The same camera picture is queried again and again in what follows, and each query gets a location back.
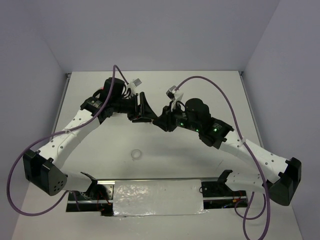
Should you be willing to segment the clear tape roll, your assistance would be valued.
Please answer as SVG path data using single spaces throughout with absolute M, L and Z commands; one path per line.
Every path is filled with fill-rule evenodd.
M 143 153 L 140 149 L 133 149 L 130 155 L 133 161 L 138 161 L 141 159 Z

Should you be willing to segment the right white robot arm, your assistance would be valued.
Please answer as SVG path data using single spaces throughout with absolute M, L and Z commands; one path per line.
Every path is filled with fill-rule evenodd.
M 199 98 L 189 99 L 184 106 L 184 110 L 165 106 L 152 123 L 165 132 L 173 132 L 177 127 L 196 132 L 208 147 L 229 153 L 258 170 L 258 174 L 252 177 L 237 176 L 232 170 L 225 170 L 217 184 L 221 195 L 228 196 L 238 190 L 263 192 L 267 187 L 273 202 L 281 206 L 290 205 L 302 178 L 300 160 L 278 156 L 240 138 L 231 125 L 212 117 L 209 107 Z

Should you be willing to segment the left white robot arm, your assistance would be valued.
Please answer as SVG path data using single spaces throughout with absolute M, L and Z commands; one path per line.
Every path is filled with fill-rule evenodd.
M 26 179 L 49 196 L 76 190 L 88 200 L 95 198 L 97 180 L 84 172 L 64 173 L 61 169 L 82 140 L 114 113 L 126 114 L 133 123 L 150 123 L 157 117 L 144 92 L 136 92 L 141 83 L 138 78 L 129 84 L 118 78 L 106 79 L 104 86 L 81 104 L 62 134 L 37 151 L 28 149 L 23 154 Z

